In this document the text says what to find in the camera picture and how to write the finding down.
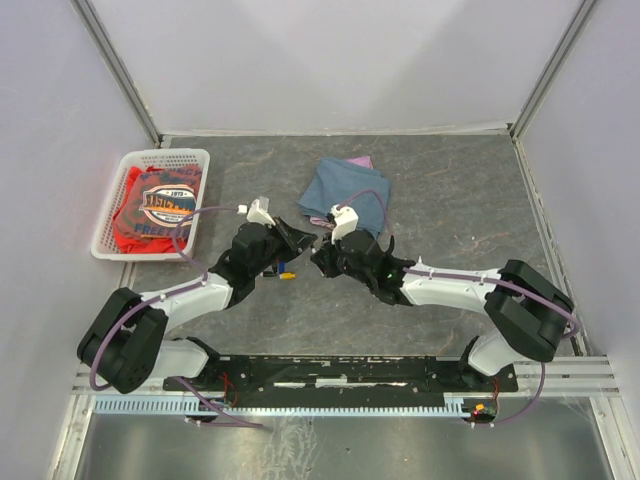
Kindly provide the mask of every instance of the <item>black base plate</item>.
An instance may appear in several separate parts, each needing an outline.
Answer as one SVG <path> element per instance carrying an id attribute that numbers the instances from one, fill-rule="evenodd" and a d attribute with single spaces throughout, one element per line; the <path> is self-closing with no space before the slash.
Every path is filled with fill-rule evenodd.
<path id="1" fill-rule="evenodd" d="M 198 390 L 219 392 L 223 373 L 236 387 L 238 408 L 438 407 L 444 405 L 443 393 L 495 388 L 493 377 L 478 375 L 473 387 L 466 385 L 457 360 L 436 357 L 222 355 L 190 382 Z M 501 392 L 518 390 L 512 365 L 496 377 Z M 164 389 L 185 390 L 170 378 Z"/>

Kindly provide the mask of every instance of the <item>purple cloth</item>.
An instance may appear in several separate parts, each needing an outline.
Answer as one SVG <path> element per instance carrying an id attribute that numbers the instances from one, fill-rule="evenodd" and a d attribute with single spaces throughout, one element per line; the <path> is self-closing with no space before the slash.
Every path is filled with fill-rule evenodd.
<path id="1" fill-rule="evenodd" d="M 360 167 L 364 168 L 373 168 L 371 157 L 368 155 L 366 157 L 346 158 L 345 162 L 353 163 L 354 165 L 359 165 Z M 309 220 L 311 221 L 311 223 L 313 223 L 314 225 L 318 225 L 319 227 L 333 228 L 333 224 L 327 222 L 327 220 L 324 218 L 309 217 Z"/>

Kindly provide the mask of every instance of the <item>red wire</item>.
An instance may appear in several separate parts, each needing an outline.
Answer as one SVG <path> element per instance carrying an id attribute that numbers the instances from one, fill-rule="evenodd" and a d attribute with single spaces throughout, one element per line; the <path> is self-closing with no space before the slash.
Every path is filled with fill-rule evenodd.
<path id="1" fill-rule="evenodd" d="M 233 392 L 234 392 L 234 398 L 233 398 L 233 403 L 231 404 L 231 408 L 235 407 L 236 404 L 238 403 L 238 389 L 236 389 L 236 386 L 231 383 L 231 381 L 229 380 L 229 376 L 225 373 L 223 373 L 220 376 L 220 380 L 224 381 L 224 401 L 227 401 L 227 394 L 229 393 L 229 386 L 231 386 L 231 388 L 233 388 Z"/>

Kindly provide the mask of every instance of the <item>red t-shirt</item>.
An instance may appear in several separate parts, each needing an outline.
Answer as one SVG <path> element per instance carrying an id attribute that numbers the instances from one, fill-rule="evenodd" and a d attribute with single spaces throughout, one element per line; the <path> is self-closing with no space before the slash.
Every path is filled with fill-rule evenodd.
<path id="1" fill-rule="evenodd" d="M 123 253 L 173 253 L 171 234 L 186 215 L 195 210 L 202 180 L 197 165 L 177 169 L 132 167 L 124 200 L 113 215 L 113 236 Z M 178 233 L 185 248 L 191 222 Z"/>

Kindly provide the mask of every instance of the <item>cable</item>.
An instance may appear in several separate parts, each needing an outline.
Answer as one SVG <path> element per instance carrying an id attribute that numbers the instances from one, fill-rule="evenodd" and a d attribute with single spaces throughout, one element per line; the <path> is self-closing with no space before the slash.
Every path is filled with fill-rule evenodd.
<path id="1" fill-rule="evenodd" d="M 185 253 L 182 251 L 182 249 L 180 248 L 180 246 L 178 245 L 178 241 L 177 241 L 177 233 L 178 230 L 182 227 L 182 225 L 184 224 L 184 222 L 186 222 L 189 219 L 192 219 L 194 217 L 194 215 L 197 215 L 199 213 L 203 213 L 203 212 L 210 212 L 210 211 L 226 211 L 226 210 L 232 210 L 232 211 L 237 211 L 237 207 L 204 207 L 204 208 L 200 208 L 198 210 L 194 210 L 193 212 L 191 212 L 189 215 L 186 215 L 182 220 L 180 220 L 180 222 L 178 222 L 178 225 L 176 225 L 174 231 L 171 234 L 171 241 L 173 242 L 173 247 L 175 248 L 176 252 L 185 260 L 187 260 L 189 263 L 191 263 L 192 265 L 195 265 L 201 272 L 202 272 L 202 281 L 206 281 L 208 278 L 208 272 L 207 272 L 207 268 L 202 265 L 199 262 L 196 262 L 195 260 L 193 260 L 192 258 L 189 258 L 187 255 L 185 255 Z M 185 293 L 185 292 L 189 292 L 191 290 L 194 290 L 196 288 L 199 288 L 202 286 L 202 283 L 196 282 L 196 283 L 192 283 L 191 285 L 186 285 L 184 287 L 180 287 L 180 288 L 175 288 L 173 290 L 169 290 L 167 292 L 165 292 L 165 298 L 168 297 L 172 297 L 174 295 L 178 295 L 180 293 Z M 91 385 L 91 388 L 94 389 L 95 391 L 102 391 L 102 390 L 106 390 L 107 388 L 109 388 L 111 385 L 109 383 L 106 383 L 104 385 L 98 385 L 97 383 L 97 374 L 98 374 L 98 365 L 100 365 L 100 362 L 102 361 L 102 356 L 104 355 L 105 350 L 107 349 L 107 346 L 109 345 L 109 343 L 111 342 L 111 340 L 113 340 L 113 337 L 116 336 L 116 333 L 118 333 L 120 331 L 120 329 L 124 326 L 125 323 L 127 323 L 127 321 L 133 317 L 136 313 L 138 313 L 140 310 L 142 310 L 145 307 L 148 307 L 160 300 L 162 300 L 162 296 L 161 295 L 157 295 L 153 298 L 149 298 L 143 302 L 140 302 L 139 304 L 137 304 L 136 306 L 134 306 L 133 308 L 131 308 L 130 310 L 128 310 L 122 317 L 120 317 L 120 319 L 113 325 L 113 327 L 111 327 L 111 330 L 109 330 L 109 332 L 107 333 L 107 335 L 104 337 L 104 340 L 102 341 L 102 343 L 100 344 L 100 347 L 98 348 L 98 351 L 96 352 L 96 356 L 93 359 L 93 363 L 91 364 L 91 373 L 89 374 L 89 384 Z"/>
<path id="2" fill-rule="evenodd" d="M 515 285 L 511 282 L 506 282 L 499 278 L 480 277 L 478 275 L 465 275 L 461 273 L 448 273 L 448 272 L 438 272 L 438 271 L 425 272 L 422 270 L 412 270 L 410 268 L 405 268 L 404 271 L 406 273 L 412 273 L 413 275 L 419 275 L 423 277 L 448 278 L 451 280 L 464 280 L 464 281 L 470 281 L 470 282 L 486 282 L 486 283 L 498 285 L 503 288 L 507 288 L 509 290 L 513 290 L 514 292 L 519 293 L 520 295 L 524 295 L 525 297 L 528 297 L 531 300 L 538 302 L 539 304 L 562 315 L 567 320 L 567 322 L 569 322 L 569 325 L 571 325 L 571 329 L 567 333 L 562 335 L 563 340 L 575 337 L 580 331 L 580 323 L 578 322 L 578 319 L 573 315 L 571 315 L 570 312 L 567 312 L 566 310 L 559 307 L 558 305 L 551 303 L 546 298 L 543 298 L 540 295 L 533 293 L 532 291 L 527 290 L 526 288 L 522 288 L 519 285 Z"/>
<path id="3" fill-rule="evenodd" d="M 211 403 L 209 400 L 207 400 L 204 396 L 202 396 L 202 394 L 200 392 L 198 392 L 198 390 L 196 390 L 194 388 L 193 385 L 191 385 L 185 378 L 183 377 L 173 377 L 176 381 L 178 381 L 180 384 L 182 384 L 187 390 L 189 390 L 191 393 L 193 393 L 193 395 L 200 400 L 205 407 L 207 407 L 209 410 L 213 411 L 213 412 L 217 412 L 219 415 L 223 416 L 223 417 L 227 417 L 229 419 L 231 419 L 233 422 L 232 423 L 218 423 L 218 422 L 213 422 L 210 424 L 205 424 L 205 425 L 210 425 L 212 427 L 244 427 L 244 428 L 262 428 L 262 424 L 260 423 L 251 423 L 251 422 L 246 422 L 244 420 L 240 420 L 238 417 L 234 417 L 232 415 L 229 415 L 228 413 L 226 413 L 224 410 L 222 410 L 220 407 L 216 406 L 215 404 Z"/>
<path id="4" fill-rule="evenodd" d="M 389 222 L 389 219 L 387 218 L 387 209 L 384 206 L 384 200 L 382 200 L 382 197 L 380 196 L 380 194 L 378 192 L 376 192 L 372 188 L 366 188 L 364 190 L 360 190 L 358 193 L 355 193 L 355 194 L 351 195 L 344 202 L 342 202 L 340 205 L 338 205 L 338 210 L 340 210 L 345 205 L 349 205 L 356 198 L 358 198 L 360 195 L 364 195 L 365 193 L 371 193 L 371 194 L 375 195 L 375 197 L 378 199 L 378 203 L 380 204 L 380 209 L 382 210 L 382 216 L 384 217 L 384 224 L 387 227 L 387 232 L 389 232 L 389 235 L 393 235 L 393 230 L 391 229 L 391 223 Z"/>
<path id="5" fill-rule="evenodd" d="M 178 222 L 178 224 L 175 226 L 175 228 L 173 229 L 173 232 L 171 232 L 171 243 L 173 243 L 173 248 L 175 249 L 176 253 L 178 255 L 180 255 L 185 261 L 189 262 L 191 265 L 193 265 L 198 270 L 200 270 L 200 272 L 202 273 L 202 281 L 204 281 L 204 282 L 206 282 L 207 278 L 209 278 L 209 271 L 208 271 L 207 267 L 205 267 L 202 263 L 194 260 L 193 258 L 189 257 L 188 255 L 186 255 L 184 253 L 184 251 L 178 245 L 178 231 L 182 230 L 182 225 L 184 225 L 185 222 L 187 222 L 189 220 L 192 220 L 193 217 L 195 215 L 198 215 L 199 213 L 210 212 L 210 211 L 226 211 L 226 210 L 237 212 L 238 211 L 238 207 L 204 207 L 204 208 L 199 208 L 198 210 L 194 210 L 193 212 L 191 212 L 189 215 L 185 215 L 182 218 L 182 220 L 180 220 Z"/>
<path id="6" fill-rule="evenodd" d="M 538 385 L 538 390 L 536 390 L 535 395 L 531 398 L 531 401 L 527 404 L 526 407 L 524 407 L 522 410 L 520 410 L 518 413 L 516 413 L 515 415 L 512 415 L 508 418 L 504 418 L 502 420 L 497 420 L 495 422 L 491 422 L 490 424 L 479 424 L 482 425 L 484 427 L 491 427 L 491 426 L 496 426 L 496 425 L 505 425 L 507 423 L 511 423 L 514 420 L 516 420 L 517 418 L 520 418 L 522 415 L 524 415 L 525 413 L 527 413 L 529 410 L 531 410 L 533 408 L 533 406 L 538 403 L 538 399 L 540 398 L 540 394 L 542 393 L 542 389 L 544 388 L 544 380 L 545 377 L 547 376 L 547 370 L 546 370 L 546 366 L 544 363 L 540 364 L 540 385 Z"/>

